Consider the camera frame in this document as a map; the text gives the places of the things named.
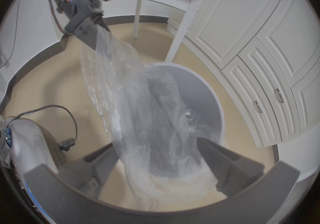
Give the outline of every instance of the clear plastic bag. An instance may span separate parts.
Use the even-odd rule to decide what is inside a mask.
[[[141,209],[202,198],[216,180],[196,139],[221,143],[219,137],[186,108],[170,73],[143,63],[131,45],[97,30],[96,51],[83,46],[82,73]]]

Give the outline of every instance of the metal handle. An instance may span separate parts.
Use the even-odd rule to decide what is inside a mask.
[[[278,88],[274,90],[274,93],[277,93],[277,94],[278,94],[278,97],[276,97],[277,100],[278,100],[278,102],[279,102],[279,103],[284,103],[283,98],[282,98],[282,96],[281,96],[280,91],[279,91]]]
[[[258,112],[259,112],[260,114],[262,114],[262,110],[261,110],[261,108],[259,107],[258,102],[255,101],[254,103],[256,104],[256,106],[257,106],[257,108],[258,108]]]

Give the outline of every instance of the cable connector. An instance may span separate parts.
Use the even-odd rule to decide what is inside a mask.
[[[76,141],[73,138],[68,138],[58,143],[58,146],[61,151],[69,151],[71,146],[74,146]]]

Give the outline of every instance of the cabinet door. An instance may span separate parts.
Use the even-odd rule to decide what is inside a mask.
[[[201,4],[201,6],[199,7],[197,13],[195,14],[189,29],[186,32],[186,36],[187,37],[191,37],[191,35],[194,33],[196,27],[198,26],[205,10],[208,8],[208,6],[210,5],[210,2],[212,0],[204,0]],[[185,11],[183,10],[179,10],[176,8],[172,8],[170,16],[168,18],[168,24],[172,25],[175,29],[179,29],[180,23],[182,21],[182,18],[185,14]]]
[[[320,22],[308,0],[281,0],[257,38],[276,59],[290,87],[320,56]]]
[[[280,143],[281,134],[275,113],[260,83],[246,64],[236,56],[223,70],[247,106],[264,146]]]
[[[222,69],[255,36],[280,0],[211,0],[191,40]]]
[[[320,122],[320,58],[292,92],[297,103],[301,133]]]
[[[269,98],[277,117],[282,141],[300,134],[297,105],[289,83],[266,47],[254,37],[239,57],[250,68]]]

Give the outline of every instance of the plastic bag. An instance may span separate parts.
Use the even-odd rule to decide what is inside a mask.
[[[81,54],[84,82],[141,209],[202,198],[216,180],[196,139],[221,143],[218,136],[184,105],[170,73],[143,63],[131,45],[97,30],[96,51],[84,45]]]

